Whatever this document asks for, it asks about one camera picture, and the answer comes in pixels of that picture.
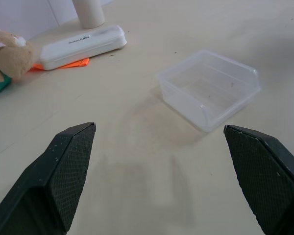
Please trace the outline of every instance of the white cylinder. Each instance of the white cylinder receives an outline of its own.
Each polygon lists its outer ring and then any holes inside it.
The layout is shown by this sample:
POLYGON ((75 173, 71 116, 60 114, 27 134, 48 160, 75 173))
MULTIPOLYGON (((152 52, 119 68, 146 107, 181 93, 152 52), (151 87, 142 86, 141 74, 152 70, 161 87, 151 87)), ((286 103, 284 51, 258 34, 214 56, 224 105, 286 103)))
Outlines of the white cylinder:
POLYGON ((100 0, 72 0, 83 28, 96 28, 104 23, 100 0))

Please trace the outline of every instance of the transparent box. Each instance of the transparent box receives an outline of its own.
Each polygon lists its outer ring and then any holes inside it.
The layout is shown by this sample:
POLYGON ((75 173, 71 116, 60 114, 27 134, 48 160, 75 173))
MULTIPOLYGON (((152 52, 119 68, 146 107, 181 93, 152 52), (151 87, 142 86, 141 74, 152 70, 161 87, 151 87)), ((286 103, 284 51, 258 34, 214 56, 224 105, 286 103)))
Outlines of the transparent box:
POLYGON ((157 75, 163 100, 210 132, 261 89, 257 71, 203 50, 157 75))

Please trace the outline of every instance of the stuffed animal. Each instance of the stuffed animal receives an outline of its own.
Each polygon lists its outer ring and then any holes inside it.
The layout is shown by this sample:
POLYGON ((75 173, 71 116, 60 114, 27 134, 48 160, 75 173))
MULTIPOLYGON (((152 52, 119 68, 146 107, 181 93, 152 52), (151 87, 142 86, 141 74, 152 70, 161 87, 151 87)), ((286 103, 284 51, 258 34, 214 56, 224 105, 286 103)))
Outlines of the stuffed animal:
POLYGON ((34 47, 23 37, 0 31, 0 91, 12 78, 21 78, 33 66, 34 47))

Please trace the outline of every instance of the white wall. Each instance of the white wall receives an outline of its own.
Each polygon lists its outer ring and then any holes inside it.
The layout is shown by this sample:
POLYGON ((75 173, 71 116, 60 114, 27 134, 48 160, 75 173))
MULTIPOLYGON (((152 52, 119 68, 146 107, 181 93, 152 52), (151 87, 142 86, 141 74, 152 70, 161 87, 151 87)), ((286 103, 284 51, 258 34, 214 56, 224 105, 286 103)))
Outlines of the white wall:
POLYGON ((0 0, 0 29, 29 39, 57 27, 47 0, 0 0))
MULTIPOLYGON (((112 0, 101 0, 107 4, 112 0)), ((30 39, 77 17, 71 0, 0 0, 0 29, 30 39)))

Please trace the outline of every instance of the textured gripper pad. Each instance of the textured gripper pad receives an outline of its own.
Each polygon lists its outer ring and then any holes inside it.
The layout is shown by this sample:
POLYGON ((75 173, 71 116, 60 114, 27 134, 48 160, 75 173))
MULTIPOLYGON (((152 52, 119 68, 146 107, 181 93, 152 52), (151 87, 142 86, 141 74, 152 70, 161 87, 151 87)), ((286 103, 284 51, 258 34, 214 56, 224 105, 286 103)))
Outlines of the textured gripper pad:
POLYGON ((250 208, 264 233, 275 234, 294 201, 294 182, 258 139, 231 128, 225 136, 250 208))
POLYGON ((94 131, 92 125, 72 138, 49 183, 65 231, 71 227, 86 181, 94 131))

